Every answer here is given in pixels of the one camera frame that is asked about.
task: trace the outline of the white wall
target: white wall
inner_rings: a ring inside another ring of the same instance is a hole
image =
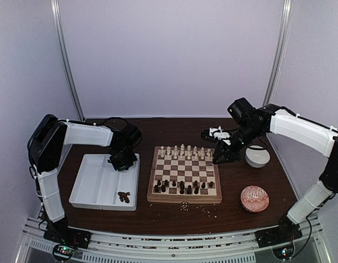
[[[0,263],[39,209],[26,144],[46,113],[77,119],[49,0],[0,1]]]
[[[283,1],[60,1],[86,117],[225,117],[261,106]]]
[[[338,127],[338,1],[294,1],[289,43],[273,101],[317,122]],[[322,173],[326,158],[272,136],[299,194]],[[338,263],[338,196],[319,212]]]

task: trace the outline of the black cable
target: black cable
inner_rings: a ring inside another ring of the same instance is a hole
[[[40,229],[41,231],[43,231],[43,232],[47,232],[47,230],[43,230],[43,229],[41,229],[41,225],[43,224],[43,222],[45,222],[46,220],[45,219],[43,219],[40,223],[38,223],[38,229]]]
[[[309,233],[309,236],[307,237],[306,242],[305,242],[305,244],[302,246],[302,248],[301,248],[294,256],[291,257],[292,259],[295,258],[296,256],[298,256],[298,255],[304,250],[304,248],[306,247],[307,243],[308,243],[309,240],[310,240],[311,233],[312,233],[312,225],[311,225],[310,220],[309,220],[309,218],[308,218],[310,215],[308,215],[308,216],[306,217],[306,221],[307,221],[307,222],[309,223],[309,225],[310,225],[310,233]]]

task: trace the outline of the white bowl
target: white bowl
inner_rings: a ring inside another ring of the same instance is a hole
[[[254,148],[262,148],[259,145],[252,145]],[[245,160],[253,168],[262,168],[270,161],[270,154],[266,150],[252,150],[247,148]]]

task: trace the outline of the white plastic tray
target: white plastic tray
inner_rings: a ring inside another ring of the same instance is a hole
[[[135,211],[137,207],[140,156],[128,170],[115,171],[109,155],[84,155],[71,191],[73,207]],[[121,202],[118,192],[130,192],[130,203]]]

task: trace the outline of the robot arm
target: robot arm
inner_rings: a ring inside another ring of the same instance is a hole
[[[53,115],[46,115],[42,119],[29,139],[27,148],[31,163],[30,172],[36,182],[37,195],[44,205],[48,222],[54,224],[53,231],[50,232],[52,236],[57,234],[59,237],[66,237],[65,239],[69,236],[58,188],[58,167],[63,145],[109,147],[108,162],[115,170],[122,171],[137,161],[132,149],[139,143],[141,137],[138,128],[129,123],[118,130],[106,125],[61,120]]]
[[[299,223],[338,191],[338,129],[302,118],[285,107],[268,104],[256,109],[245,98],[236,100],[228,111],[240,125],[234,133],[220,127],[202,131],[202,139],[217,142],[215,164],[239,161],[240,150],[266,133],[284,135],[329,158],[319,180],[281,217],[279,228],[257,233],[260,247],[288,241],[296,235]]]

